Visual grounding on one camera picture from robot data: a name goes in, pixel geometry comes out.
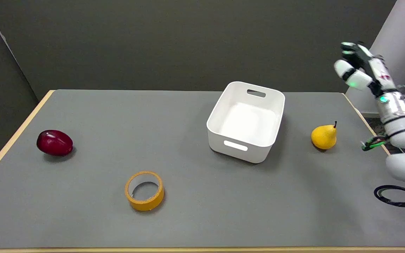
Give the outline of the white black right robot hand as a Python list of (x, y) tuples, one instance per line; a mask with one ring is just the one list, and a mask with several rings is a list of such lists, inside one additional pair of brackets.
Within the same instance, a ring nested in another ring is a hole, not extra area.
[(360, 43), (342, 42), (342, 59), (333, 67), (336, 74), (351, 88), (370, 90), (375, 97), (397, 91), (384, 61)]

